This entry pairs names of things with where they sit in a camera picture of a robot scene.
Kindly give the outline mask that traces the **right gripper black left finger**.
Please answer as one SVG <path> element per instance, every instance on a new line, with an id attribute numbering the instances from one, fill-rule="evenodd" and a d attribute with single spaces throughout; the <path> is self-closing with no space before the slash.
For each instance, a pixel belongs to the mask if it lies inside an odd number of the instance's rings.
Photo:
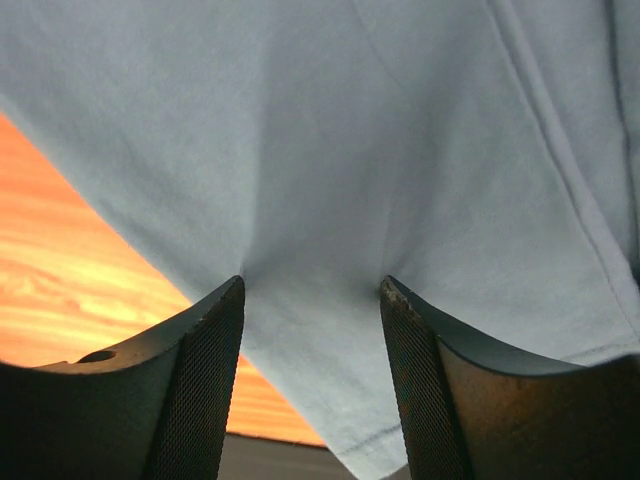
<path id="1" fill-rule="evenodd" d="M 232 277 L 75 363 L 1 367 L 5 479 L 214 479 L 244 326 Z"/>

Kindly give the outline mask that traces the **grey-blue t-shirt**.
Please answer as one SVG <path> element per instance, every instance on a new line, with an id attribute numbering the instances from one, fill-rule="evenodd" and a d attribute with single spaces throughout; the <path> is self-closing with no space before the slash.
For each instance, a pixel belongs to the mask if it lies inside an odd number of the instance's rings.
<path id="1" fill-rule="evenodd" d="M 406 464 L 393 276 L 591 364 L 639 348 L 635 1 L 5 1 L 1 109 L 359 479 Z"/>

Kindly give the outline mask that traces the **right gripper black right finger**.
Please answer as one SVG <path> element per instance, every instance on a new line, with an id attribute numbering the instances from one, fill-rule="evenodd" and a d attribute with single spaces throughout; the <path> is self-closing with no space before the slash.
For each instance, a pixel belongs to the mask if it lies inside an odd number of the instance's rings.
<path id="1" fill-rule="evenodd" d="M 536 355 L 433 307 L 393 277 L 380 313 L 415 479 L 635 479 L 639 358 Z"/>

